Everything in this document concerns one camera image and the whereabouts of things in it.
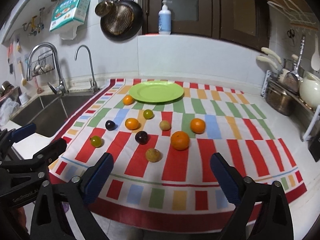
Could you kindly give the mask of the green grape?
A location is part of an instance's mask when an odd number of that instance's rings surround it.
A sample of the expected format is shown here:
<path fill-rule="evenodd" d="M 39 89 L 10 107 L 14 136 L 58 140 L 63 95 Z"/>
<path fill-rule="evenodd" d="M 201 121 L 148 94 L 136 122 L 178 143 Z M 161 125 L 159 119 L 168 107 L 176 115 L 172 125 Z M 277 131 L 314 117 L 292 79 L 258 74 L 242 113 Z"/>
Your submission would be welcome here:
<path fill-rule="evenodd" d="M 150 119 L 153 118 L 154 113 L 153 113 L 152 110 L 146 109 L 146 110 L 143 112 L 143 116 L 144 116 L 144 118 L 145 118 L 146 120 L 150 120 Z"/>
<path fill-rule="evenodd" d="M 103 140 L 101 139 L 101 137 L 97 135 L 90 137 L 90 142 L 91 142 L 91 145 L 95 148 L 99 148 L 103 145 Z"/>

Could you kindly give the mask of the large orange mandarin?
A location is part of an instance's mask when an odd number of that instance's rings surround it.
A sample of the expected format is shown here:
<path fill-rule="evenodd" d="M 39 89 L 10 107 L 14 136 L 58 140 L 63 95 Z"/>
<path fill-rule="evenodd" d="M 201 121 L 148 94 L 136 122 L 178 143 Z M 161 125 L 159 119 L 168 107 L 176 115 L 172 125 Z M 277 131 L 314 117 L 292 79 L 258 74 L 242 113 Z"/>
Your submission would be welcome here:
<path fill-rule="evenodd" d="M 183 151 L 189 147 L 189 135 L 184 131 L 177 131 L 171 135 L 170 144 L 174 149 Z"/>

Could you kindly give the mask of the tan longan front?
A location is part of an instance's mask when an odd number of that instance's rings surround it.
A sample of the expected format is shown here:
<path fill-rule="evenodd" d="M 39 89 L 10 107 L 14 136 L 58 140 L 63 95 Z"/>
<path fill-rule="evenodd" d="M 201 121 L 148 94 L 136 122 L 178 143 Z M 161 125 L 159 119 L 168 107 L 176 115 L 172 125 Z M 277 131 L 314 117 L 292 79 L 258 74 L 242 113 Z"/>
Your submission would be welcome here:
<path fill-rule="evenodd" d="M 149 162 L 156 163 L 161 160 L 161 152 L 155 148 L 150 148 L 146 151 L 145 157 Z"/>

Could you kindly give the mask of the tan longan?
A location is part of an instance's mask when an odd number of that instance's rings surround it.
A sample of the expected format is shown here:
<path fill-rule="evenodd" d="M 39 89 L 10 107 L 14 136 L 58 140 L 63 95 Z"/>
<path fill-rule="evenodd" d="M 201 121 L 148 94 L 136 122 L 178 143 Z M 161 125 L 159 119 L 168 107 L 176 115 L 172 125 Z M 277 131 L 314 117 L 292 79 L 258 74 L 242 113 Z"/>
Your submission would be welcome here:
<path fill-rule="evenodd" d="M 161 160 L 161 152 L 155 148 L 150 148 L 146 151 L 145 157 L 149 162 L 156 163 Z"/>
<path fill-rule="evenodd" d="M 160 123 L 159 123 L 159 127 L 162 131 L 168 131 L 171 129 L 171 123 L 168 122 L 167 120 L 162 120 Z"/>

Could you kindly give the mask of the tall chrome faucet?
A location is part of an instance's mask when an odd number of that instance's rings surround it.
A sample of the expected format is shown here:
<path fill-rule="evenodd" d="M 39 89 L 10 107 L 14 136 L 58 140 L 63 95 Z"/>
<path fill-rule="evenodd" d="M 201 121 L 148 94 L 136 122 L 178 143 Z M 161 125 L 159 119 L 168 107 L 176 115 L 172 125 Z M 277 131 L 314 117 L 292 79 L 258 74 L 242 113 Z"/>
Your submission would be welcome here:
<path fill-rule="evenodd" d="M 41 48 L 47 48 L 48 51 L 41 54 L 38 57 L 37 61 L 32 61 L 34 54 Z M 58 74 L 59 84 L 55 87 L 53 84 L 48 82 L 48 87 L 52 90 L 54 94 L 59 94 L 59 93 L 61 93 L 61 95 L 68 94 L 69 90 L 67 88 L 66 82 L 62 74 L 57 48 L 49 42 L 42 42 L 37 44 L 31 50 L 28 56 L 26 80 L 31 81 L 34 77 L 46 74 L 53 70 L 56 70 Z"/>

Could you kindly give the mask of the dark grape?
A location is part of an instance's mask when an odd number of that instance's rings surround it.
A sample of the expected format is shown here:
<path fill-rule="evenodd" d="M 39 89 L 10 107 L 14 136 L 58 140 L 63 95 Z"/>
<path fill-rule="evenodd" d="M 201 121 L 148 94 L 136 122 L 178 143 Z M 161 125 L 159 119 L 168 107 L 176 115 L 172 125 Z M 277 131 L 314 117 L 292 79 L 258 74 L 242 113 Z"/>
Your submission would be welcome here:
<path fill-rule="evenodd" d="M 135 135 L 135 140 L 139 144 L 145 145 L 148 142 L 149 136 L 145 131 L 139 131 Z"/>
<path fill-rule="evenodd" d="M 117 125 L 115 124 L 114 121 L 112 120 L 107 120 L 105 122 L 105 128 L 108 130 L 108 131 L 114 131 L 116 129 Z"/>

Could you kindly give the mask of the dark grape centre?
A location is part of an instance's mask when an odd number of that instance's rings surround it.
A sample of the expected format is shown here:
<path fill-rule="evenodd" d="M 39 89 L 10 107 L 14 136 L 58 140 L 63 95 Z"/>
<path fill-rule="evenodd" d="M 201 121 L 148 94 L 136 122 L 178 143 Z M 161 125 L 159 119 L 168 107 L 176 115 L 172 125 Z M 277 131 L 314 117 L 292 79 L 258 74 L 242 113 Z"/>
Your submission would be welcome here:
<path fill-rule="evenodd" d="M 145 145 L 148 142 L 149 136 L 145 131 L 139 131 L 135 135 L 135 140 L 139 144 Z"/>

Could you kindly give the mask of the steel pot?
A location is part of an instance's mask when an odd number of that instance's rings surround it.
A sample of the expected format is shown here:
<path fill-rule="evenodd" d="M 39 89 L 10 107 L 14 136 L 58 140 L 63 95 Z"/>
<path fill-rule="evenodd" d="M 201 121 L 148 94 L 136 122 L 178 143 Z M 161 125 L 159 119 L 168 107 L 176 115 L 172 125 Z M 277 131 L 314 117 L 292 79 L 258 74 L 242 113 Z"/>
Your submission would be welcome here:
<path fill-rule="evenodd" d="M 274 110 L 282 115 L 290 116 L 295 110 L 296 103 L 292 96 L 273 84 L 268 85 L 265 100 Z"/>

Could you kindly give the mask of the colourful checked tablecloth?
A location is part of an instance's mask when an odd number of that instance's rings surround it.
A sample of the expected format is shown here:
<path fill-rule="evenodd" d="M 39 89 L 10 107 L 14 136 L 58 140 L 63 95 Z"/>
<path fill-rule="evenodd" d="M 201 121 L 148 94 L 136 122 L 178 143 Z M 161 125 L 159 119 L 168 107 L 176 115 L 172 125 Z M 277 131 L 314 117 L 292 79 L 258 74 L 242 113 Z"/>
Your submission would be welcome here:
<path fill-rule="evenodd" d="M 242 176 L 279 181 L 289 202 L 306 192 L 302 175 L 263 109 L 239 90 L 176 82 L 175 102 L 133 101 L 139 79 L 116 79 L 60 129 L 67 150 L 53 182 L 81 176 L 108 152 L 114 167 L 91 210 L 149 230 L 220 230 L 234 210 L 210 168 L 219 152 Z"/>

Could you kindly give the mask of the tan longan centre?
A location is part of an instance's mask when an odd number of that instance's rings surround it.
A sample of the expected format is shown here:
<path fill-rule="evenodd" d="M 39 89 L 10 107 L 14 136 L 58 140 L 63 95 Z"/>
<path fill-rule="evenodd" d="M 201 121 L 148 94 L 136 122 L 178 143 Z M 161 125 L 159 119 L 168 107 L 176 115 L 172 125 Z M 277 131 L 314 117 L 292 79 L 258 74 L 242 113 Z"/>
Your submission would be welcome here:
<path fill-rule="evenodd" d="M 162 131 L 168 131 L 171 129 L 171 123 L 168 122 L 167 120 L 162 120 L 160 123 L 159 123 L 159 127 Z"/>

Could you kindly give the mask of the white ceramic jug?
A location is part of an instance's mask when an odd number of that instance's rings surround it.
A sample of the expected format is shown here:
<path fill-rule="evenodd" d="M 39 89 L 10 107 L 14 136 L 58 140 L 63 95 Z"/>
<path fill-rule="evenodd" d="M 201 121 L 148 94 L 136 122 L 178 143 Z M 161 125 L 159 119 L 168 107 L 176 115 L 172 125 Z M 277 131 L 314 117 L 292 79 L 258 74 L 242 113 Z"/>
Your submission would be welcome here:
<path fill-rule="evenodd" d="M 301 99 L 312 109 L 316 109 L 320 103 L 320 80 L 310 72 L 305 72 L 300 83 L 299 94 Z"/>

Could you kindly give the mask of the teal paper box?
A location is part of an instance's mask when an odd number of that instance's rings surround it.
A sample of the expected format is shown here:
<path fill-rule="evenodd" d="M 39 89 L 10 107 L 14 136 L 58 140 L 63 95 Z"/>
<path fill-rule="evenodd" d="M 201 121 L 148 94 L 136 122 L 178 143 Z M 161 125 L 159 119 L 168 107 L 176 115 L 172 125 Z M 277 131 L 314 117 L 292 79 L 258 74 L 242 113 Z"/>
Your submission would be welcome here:
<path fill-rule="evenodd" d="M 49 31 L 66 35 L 70 31 L 76 35 L 77 28 L 85 23 L 91 0 L 64 0 L 53 10 Z"/>

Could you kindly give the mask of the white rice spoon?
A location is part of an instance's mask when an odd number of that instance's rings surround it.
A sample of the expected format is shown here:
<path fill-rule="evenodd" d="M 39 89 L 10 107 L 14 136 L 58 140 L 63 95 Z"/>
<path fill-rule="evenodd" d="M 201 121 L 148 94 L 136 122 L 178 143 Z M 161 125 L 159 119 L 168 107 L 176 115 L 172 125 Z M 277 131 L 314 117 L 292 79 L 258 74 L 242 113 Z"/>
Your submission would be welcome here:
<path fill-rule="evenodd" d="M 316 72 L 320 69 L 319 44 L 317 34 L 315 34 L 315 51 L 311 57 L 311 68 Z"/>

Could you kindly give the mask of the small brass pan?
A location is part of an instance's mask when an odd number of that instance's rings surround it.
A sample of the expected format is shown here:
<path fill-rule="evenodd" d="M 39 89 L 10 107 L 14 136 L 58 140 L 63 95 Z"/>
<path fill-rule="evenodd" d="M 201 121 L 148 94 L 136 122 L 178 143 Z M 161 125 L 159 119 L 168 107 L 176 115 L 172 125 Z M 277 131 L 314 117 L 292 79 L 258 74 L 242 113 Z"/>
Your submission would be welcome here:
<path fill-rule="evenodd" d="M 95 7 L 95 14 L 99 17 L 104 17 L 115 9 L 115 4 L 112 0 L 103 0 Z"/>

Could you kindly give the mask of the dark wooden cabinet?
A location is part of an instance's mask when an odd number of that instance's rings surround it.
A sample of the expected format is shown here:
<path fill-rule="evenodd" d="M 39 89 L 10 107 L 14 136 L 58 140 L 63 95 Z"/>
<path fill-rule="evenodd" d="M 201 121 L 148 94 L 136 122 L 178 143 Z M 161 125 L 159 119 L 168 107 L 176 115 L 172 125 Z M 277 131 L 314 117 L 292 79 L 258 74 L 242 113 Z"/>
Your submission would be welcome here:
<path fill-rule="evenodd" d="M 260 50 L 270 41 L 270 11 L 266 0 L 142 0 L 142 32 L 158 32 L 158 13 L 166 1 L 171 32 L 210 37 Z"/>

